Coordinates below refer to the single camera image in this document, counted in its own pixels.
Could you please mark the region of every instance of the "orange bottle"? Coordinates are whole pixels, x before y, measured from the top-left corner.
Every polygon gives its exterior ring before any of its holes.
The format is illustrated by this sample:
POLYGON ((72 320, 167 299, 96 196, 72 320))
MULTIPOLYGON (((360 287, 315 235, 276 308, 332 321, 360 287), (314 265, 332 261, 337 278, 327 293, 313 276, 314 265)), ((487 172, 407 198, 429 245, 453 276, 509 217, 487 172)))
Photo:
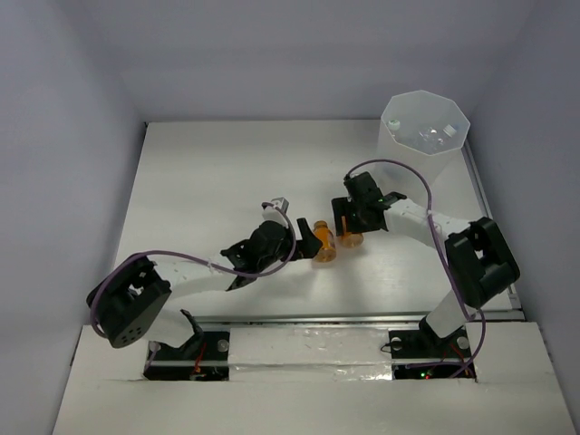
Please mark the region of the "orange bottle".
POLYGON ((360 233, 351 233, 348 231, 346 228, 346 218, 343 217, 343 235, 339 237, 339 240, 344 247, 357 247, 363 242, 364 236, 360 233))
POLYGON ((323 247, 320 248, 318 254, 314 257, 314 261, 319 263, 328 263, 336 258, 336 245, 334 244, 333 232, 328 229, 328 224, 319 220, 314 223, 314 235, 323 242, 323 247))

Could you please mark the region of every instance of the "small object in container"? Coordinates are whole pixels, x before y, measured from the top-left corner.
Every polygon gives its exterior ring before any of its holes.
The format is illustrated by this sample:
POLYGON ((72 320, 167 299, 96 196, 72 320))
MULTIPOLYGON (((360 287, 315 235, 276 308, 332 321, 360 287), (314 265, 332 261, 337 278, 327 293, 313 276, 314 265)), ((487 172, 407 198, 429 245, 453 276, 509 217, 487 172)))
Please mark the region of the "small object in container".
POLYGON ((392 134, 392 137, 398 142, 400 140, 399 129, 401 128, 401 122, 399 120, 390 120, 387 123, 387 128, 392 134))
POLYGON ((328 263, 336 258, 336 245, 334 244, 333 232, 328 229, 328 224, 319 220, 314 223, 314 235, 323 242, 323 247, 320 248, 318 254, 314 257, 314 261, 319 263, 328 263))
POLYGON ((364 241, 364 236, 360 233, 351 233, 346 227, 346 217, 343 217, 343 235, 339 240, 344 247, 359 247, 364 241))

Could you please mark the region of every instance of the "screw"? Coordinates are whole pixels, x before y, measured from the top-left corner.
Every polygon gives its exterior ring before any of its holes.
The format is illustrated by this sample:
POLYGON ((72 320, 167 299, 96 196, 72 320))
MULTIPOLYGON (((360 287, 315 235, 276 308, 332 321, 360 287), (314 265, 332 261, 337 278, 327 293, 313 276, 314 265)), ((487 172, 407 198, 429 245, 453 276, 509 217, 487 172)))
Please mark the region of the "screw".
POLYGON ((399 351, 402 349, 402 340, 399 337, 392 337, 389 344, 391 345, 391 349, 394 351, 399 351))
POLYGON ((219 340, 217 342, 217 351, 218 352, 227 352, 229 350, 229 341, 228 340, 219 340))
POLYGON ((460 337, 457 339, 457 346, 463 351, 469 348, 469 340, 467 337, 460 337))

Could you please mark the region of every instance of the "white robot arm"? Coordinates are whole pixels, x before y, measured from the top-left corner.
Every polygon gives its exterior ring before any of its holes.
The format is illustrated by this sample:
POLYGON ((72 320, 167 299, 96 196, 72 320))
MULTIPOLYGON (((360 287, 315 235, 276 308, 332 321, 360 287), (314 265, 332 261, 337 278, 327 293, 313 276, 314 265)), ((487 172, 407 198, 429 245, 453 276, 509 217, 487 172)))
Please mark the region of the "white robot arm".
POLYGON ((428 213, 400 193, 383 195, 368 172, 347 176, 344 185, 349 197, 333 199, 338 236, 347 229, 353 233, 382 229, 438 250, 453 289, 420 322, 426 346, 448 341, 487 301, 519 278, 516 261, 493 220, 469 222, 428 213))
POLYGON ((186 350, 196 348, 195 319, 163 309, 169 299, 207 291, 231 291, 272 275, 289 261, 312 258, 322 242, 304 218, 297 220, 302 236, 296 240, 285 212, 288 201, 273 199, 263 205, 264 222, 250 238, 220 252, 217 263, 169 251, 130 256, 91 291, 87 305, 97 334, 121 348, 140 338, 186 350), (188 261, 154 263, 149 256, 177 256, 188 261), (277 261, 283 264, 266 271, 277 261))

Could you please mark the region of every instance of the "white table surface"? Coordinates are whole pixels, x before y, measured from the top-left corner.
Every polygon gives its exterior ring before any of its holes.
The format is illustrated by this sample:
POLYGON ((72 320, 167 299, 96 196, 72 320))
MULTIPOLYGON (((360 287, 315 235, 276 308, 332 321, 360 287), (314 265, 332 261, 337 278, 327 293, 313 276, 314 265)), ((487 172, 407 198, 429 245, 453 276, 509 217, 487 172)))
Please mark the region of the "white table surface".
MULTIPOLYGON (((374 156, 378 129, 378 121, 150 124, 116 263, 152 248, 219 259, 220 249, 260 224, 261 202, 280 196, 290 201, 294 222, 304 217, 311 225, 319 219, 332 225, 330 201, 345 196, 346 171, 374 156)), ((441 213, 484 214, 461 154, 432 189, 441 213)), ((248 287, 166 307, 232 319, 423 314, 449 289, 433 250, 377 232, 365 235, 360 249, 340 249, 327 266, 298 261, 248 287)), ((486 305, 487 311, 510 309, 507 292, 486 305)))
MULTIPOLYGON (((480 325, 467 330, 476 342, 480 325)), ((386 332, 341 329, 318 350, 314 343, 321 337, 306 331, 290 326, 244 329, 242 337, 233 333, 231 349, 242 353, 237 359, 251 357, 264 364, 262 372, 229 382, 149 382, 141 377, 145 341, 112 349, 85 326, 54 435, 575 433, 536 324, 489 324, 475 361, 478 382, 326 376, 321 369, 362 369, 375 358, 390 367, 388 355, 379 351, 386 332), (311 349, 303 349, 300 359, 288 352, 307 343, 311 349), (328 360, 328 353, 341 365, 328 360)))

